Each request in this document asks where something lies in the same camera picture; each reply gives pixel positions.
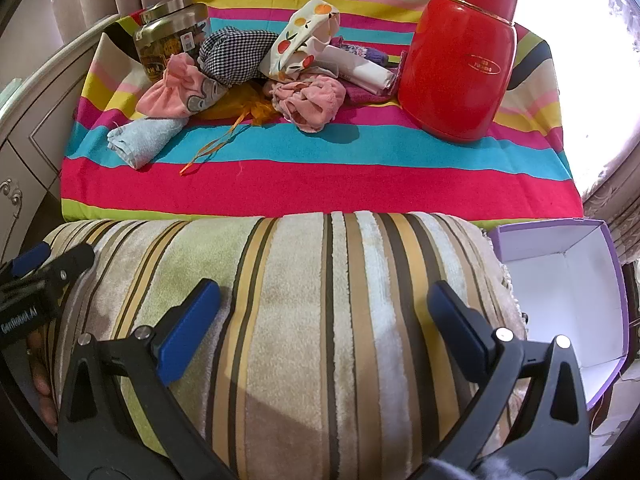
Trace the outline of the person left hand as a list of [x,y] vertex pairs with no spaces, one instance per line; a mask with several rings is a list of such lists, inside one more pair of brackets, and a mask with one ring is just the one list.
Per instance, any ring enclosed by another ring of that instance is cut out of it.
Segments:
[[43,339],[38,330],[27,337],[27,353],[32,382],[38,396],[40,416],[48,428],[56,434],[58,432],[58,411],[52,399],[49,377],[43,363]]

